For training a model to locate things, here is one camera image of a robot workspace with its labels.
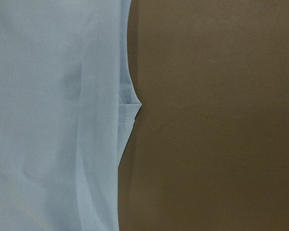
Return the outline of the light blue t-shirt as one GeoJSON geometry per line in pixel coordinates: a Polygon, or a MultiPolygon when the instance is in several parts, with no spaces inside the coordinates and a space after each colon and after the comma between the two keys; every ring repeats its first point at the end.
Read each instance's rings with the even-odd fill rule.
{"type": "Polygon", "coordinates": [[[129,0],[0,0],[0,231],[117,231],[139,101],[129,0]]]}

